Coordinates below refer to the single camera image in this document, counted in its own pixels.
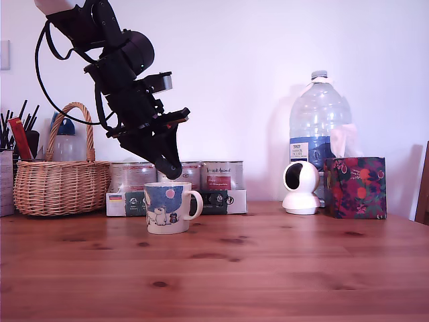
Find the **floral tissue box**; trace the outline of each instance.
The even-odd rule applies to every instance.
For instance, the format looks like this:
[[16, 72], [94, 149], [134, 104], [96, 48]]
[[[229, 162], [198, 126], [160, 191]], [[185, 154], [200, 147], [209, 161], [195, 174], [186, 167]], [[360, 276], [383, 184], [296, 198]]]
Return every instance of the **floral tissue box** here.
[[324, 194], [325, 207], [333, 217], [385, 219], [385, 159], [326, 159]]

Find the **basket handle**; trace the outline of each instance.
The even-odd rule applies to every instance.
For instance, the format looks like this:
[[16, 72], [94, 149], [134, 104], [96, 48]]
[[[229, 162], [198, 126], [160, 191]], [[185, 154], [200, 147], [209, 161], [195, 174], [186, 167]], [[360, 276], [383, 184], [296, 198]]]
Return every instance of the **basket handle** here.
[[[68, 113], [72, 109], [77, 107], [82, 111], [82, 114], [85, 118], [85, 121], [91, 122], [91, 115], [89, 115], [88, 109], [79, 102], [73, 102], [67, 104], [65, 108], [62, 109], [63, 112]], [[60, 125], [62, 121], [64, 120], [63, 114], [58, 114], [55, 118], [54, 125], [52, 126], [51, 133], [49, 135], [49, 142], [48, 142], [48, 149], [46, 150], [46, 161], [52, 161], [52, 157], [54, 155], [54, 142], [56, 134], [58, 133], [58, 129], [60, 128]], [[93, 126], [87, 125], [86, 126], [86, 161], [94, 162], [95, 161], [95, 149], [94, 149], [94, 132], [93, 132]]]

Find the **box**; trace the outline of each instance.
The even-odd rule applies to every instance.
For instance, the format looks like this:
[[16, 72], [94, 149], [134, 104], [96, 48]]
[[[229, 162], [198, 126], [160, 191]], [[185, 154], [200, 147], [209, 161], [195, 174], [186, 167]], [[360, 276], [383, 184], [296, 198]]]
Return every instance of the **box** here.
[[[246, 190], [199, 191], [204, 203], [202, 215], [246, 213]], [[146, 216], [144, 192], [107, 193], [106, 214], [109, 217]], [[196, 199], [191, 198], [190, 214], [195, 214]]]
[[326, 209], [333, 217], [385, 219], [385, 159], [326, 159], [324, 192]]
[[107, 193], [106, 214], [109, 217], [146, 216], [145, 193]]
[[[202, 215], [246, 213], [246, 190], [199, 191], [204, 203]], [[190, 213], [195, 213], [196, 200], [192, 198]]]

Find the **cartoon print on mug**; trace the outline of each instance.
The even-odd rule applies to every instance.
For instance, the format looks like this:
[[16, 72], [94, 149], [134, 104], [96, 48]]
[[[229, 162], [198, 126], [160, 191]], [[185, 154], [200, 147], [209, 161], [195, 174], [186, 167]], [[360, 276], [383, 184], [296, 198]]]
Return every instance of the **cartoon print on mug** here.
[[175, 213], [182, 205], [183, 186], [149, 186], [145, 190], [148, 225], [158, 226], [177, 223], [180, 217]]

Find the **wicker basket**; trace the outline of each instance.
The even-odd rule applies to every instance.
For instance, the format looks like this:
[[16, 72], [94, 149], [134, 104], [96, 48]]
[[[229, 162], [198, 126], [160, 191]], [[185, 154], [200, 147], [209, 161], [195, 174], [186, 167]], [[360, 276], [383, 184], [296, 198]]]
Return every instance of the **wicker basket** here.
[[[63, 111], [79, 108], [87, 122], [82, 103], [70, 103]], [[64, 116], [57, 116], [49, 137], [45, 162], [19, 162], [15, 179], [15, 205], [33, 216], [59, 216], [103, 208], [110, 184], [110, 162], [95, 161], [93, 127], [86, 126], [86, 161], [52, 162], [53, 146]]]

